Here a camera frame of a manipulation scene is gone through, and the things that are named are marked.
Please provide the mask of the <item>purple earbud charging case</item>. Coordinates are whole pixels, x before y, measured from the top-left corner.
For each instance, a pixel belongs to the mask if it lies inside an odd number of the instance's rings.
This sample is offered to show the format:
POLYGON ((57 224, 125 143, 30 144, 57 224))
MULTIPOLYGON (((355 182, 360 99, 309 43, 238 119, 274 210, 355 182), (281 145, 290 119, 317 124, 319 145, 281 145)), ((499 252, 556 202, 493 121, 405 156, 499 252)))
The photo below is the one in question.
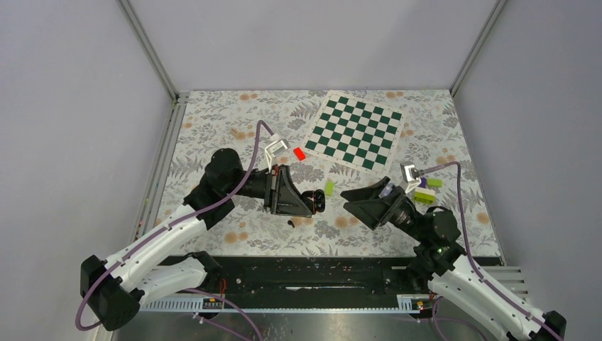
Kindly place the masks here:
POLYGON ((393 185, 392 183, 388 183, 379 192, 378 196, 379 197, 386 197, 386 196, 388 196, 393 191, 394 188, 395 188, 395 185, 393 185))

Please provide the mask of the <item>black earbud charging case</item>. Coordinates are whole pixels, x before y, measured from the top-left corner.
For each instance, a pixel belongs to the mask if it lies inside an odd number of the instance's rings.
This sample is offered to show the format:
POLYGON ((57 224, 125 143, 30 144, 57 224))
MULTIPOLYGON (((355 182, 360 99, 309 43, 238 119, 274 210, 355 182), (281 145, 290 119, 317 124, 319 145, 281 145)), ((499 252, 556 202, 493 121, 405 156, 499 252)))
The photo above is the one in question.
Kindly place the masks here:
POLYGON ((324 212, 326 208, 326 195, 323 190, 307 190, 301 194, 302 201, 312 214, 324 212))

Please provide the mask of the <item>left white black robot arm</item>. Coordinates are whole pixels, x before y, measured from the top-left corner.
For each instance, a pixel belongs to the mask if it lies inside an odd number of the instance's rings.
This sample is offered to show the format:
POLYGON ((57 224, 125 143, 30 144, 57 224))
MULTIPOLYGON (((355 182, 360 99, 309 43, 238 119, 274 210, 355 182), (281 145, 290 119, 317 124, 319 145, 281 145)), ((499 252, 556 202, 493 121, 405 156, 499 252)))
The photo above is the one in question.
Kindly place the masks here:
POLYGON ((235 207, 235 195, 263 201, 272 215, 312 217, 325 209, 323 190, 301 193, 290 168, 275 165, 244 171, 231 148, 216 151, 199 184, 185 196, 174 214, 140 239, 105 259, 92 255, 80 268, 82 305, 97 317, 97 325, 114 331, 123 327, 142 305, 171 293, 199 287, 204 292, 220 282, 219 265, 207 253, 157 269, 171 251, 193 237, 206 234, 235 207))

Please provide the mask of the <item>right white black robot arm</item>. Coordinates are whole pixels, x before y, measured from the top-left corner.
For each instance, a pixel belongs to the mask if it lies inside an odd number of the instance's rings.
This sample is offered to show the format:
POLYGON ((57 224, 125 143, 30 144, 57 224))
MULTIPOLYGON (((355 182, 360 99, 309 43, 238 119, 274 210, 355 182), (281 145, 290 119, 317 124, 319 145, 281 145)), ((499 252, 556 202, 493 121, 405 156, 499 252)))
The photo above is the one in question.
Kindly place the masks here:
POLYGON ((418 242, 407 267, 413 291, 429 289, 446 298, 498 340, 563 340, 567 321, 561 314, 530 305, 469 256, 457 241, 460 231, 451 210, 435 206, 417 211, 407 194, 419 184, 414 180, 402 188, 384 177, 342 192, 344 209, 370 229, 391 224, 418 242))

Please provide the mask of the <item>red block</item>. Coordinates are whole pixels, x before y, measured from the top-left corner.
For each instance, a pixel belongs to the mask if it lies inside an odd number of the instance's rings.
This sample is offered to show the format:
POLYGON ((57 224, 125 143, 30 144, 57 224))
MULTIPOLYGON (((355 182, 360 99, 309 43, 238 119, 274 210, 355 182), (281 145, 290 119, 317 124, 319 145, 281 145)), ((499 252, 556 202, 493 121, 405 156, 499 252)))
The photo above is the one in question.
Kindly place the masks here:
POLYGON ((300 147, 294 148, 293 153, 299 161, 303 161, 307 158, 305 152, 300 147))

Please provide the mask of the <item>lime green block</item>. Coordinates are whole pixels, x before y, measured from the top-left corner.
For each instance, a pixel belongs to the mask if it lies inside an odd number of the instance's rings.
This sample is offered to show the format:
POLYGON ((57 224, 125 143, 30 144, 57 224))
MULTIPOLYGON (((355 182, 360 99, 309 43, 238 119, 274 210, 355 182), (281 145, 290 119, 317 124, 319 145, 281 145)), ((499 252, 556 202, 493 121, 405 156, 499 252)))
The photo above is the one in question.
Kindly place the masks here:
POLYGON ((331 180, 328 180, 325 183, 324 194, 326 196, 332 196, 334 194, 335 183, 331 180))

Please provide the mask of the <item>purple green block stack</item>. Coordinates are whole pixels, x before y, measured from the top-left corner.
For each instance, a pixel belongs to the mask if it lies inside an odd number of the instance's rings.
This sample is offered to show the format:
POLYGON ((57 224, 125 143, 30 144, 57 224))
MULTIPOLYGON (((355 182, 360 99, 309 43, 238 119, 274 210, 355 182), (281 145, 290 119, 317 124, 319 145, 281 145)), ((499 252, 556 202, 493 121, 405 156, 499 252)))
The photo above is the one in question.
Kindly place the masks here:
POLYGON ((420 178, 418 186, 414 190, 413 200, 423 204, 432 204, 436 200, 438 189, 443 182, 437 178, 420 178))

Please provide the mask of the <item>floral patterned table mat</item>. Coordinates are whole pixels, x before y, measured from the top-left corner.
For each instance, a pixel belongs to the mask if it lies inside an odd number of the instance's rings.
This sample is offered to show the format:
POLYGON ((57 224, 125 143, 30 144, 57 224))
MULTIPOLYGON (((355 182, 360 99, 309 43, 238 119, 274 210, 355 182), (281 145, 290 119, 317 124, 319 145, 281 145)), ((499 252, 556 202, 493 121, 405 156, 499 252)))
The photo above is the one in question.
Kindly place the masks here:
MULTIPOLYGON (((198 91, 192 92, 182 118, 162 200, 156 215, 160 224, 174 214, 184 196, 199 183, 204 167, 220 148, 236 150, 244 165, 251 160, 256 123, 263 120, 300 147, 322 101, 324 91, 198 91)), ((387 104, 409 114, 400 133, 393 164, 386 175, 402 181, 400 164, 419 168, 445 164, 434 173, 442 180, 435 204, 464 215, 471 253, 500 256, 498 239, 471 162, 453 99, 447 90, 357 91, 356 97, 387 104)), ((295 186, 322 189, 331 180, 334 194, 326 210, 311 218, 271 215, 263 203, 235 197, 234 210, 208 233, 175 248, 176 254, 206 251, 214 256, 410 256, 414 239, 386 225, 367 228, 343 207, 341 191, 376 182, 376 177, 346 166, 307 156, 299 161, 292 151, 277 158, 288 164, 295 186), (292 220, 295 228, 287 221, 292 220)))

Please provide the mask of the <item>green white chessboard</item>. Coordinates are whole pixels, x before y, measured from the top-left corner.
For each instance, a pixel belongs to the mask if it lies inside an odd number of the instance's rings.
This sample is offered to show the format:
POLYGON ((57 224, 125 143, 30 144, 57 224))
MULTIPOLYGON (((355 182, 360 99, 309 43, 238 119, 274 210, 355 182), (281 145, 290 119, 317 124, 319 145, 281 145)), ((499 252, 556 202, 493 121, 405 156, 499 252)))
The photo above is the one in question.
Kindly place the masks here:
POLYGON ((309 125, 302 150, 355 171, 385 175, 408 117, 387 104, 330 90, 309 125))

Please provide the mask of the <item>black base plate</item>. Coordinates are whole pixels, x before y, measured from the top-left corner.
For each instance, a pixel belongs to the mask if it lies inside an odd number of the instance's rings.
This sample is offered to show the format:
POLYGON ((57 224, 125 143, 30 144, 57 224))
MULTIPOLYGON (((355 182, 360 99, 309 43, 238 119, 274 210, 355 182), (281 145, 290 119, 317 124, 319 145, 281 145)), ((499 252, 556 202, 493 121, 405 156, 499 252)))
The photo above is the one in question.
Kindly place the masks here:
POLYGON ((396 308, 398 296, 429 298, 409 257, 214 256, 195 288, 244 310, 396 308))

